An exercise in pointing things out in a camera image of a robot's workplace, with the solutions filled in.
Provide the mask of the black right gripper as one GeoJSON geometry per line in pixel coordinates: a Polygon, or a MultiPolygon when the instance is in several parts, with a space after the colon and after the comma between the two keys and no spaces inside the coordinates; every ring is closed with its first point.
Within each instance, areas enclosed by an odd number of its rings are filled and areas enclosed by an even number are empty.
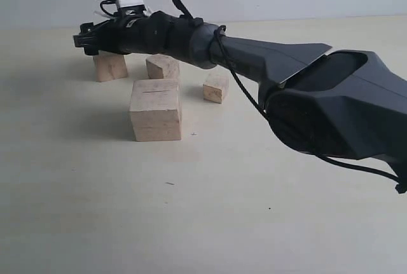
{"type": "Polygon", "coordinates": [[[170,15],[157,11],[149,17],[123,23],[108,20],[94,27],[93,22],[83,23],[79,34],[73,36],[74,46],[82,48],[85,55],[98,55],[102,51],[120,55],[165,53],[170,15]]]}

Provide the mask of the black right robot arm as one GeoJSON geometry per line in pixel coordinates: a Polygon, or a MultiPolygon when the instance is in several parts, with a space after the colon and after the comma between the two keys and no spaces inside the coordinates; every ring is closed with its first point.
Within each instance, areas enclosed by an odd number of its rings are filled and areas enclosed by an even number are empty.
{"type": "Polygon", "coordinates": [[[353,170],[359,160],[381,160],[406,192],[406,80],[372,51],[232,38],[223,25],[161,11],[84,23],[73,40],[89,56],[164,54],[224,67],[258,84],[251,102],[286,146],[353,170]]]}

